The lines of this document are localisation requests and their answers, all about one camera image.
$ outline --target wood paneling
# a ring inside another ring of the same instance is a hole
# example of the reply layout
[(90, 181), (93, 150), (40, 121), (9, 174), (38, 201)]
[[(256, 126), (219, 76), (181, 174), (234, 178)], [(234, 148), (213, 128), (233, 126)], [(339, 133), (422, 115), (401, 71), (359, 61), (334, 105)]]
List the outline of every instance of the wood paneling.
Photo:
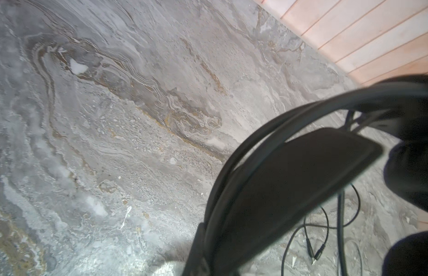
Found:
[(428, 0), (255, 1), (360, 84), (428, 74)]
[(428, 72), (428, 55), (420, 59), (414, 60), (406, 65), (398, 67), (397, 69), (394, 69), (390, 72), (379, 75), (376, 78), (373, 78), (363, 83), (363, 85), (369, 86), (374, 83), (377, 83), (378, 81), (385, 80), (397, 75), (421, 74), (421, 73), (426, 74), (427, 72)]
[(341, 59), (337, 65), (344, 71), (351, 72), (426, 32), (428, 32), (428, 8)]

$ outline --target ear cushion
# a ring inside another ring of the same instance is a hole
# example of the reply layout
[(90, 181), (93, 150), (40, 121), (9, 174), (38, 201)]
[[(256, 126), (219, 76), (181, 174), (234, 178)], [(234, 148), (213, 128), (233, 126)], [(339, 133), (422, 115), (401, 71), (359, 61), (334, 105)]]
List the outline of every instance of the ear cushion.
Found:
[(428, 232), (405, 237), (393, 245), (382, 265), (382, 276), (428, 276)]
[(428, 140), (396, 145), (384, 167), (384, 181), (395, 194), (428, 212)]

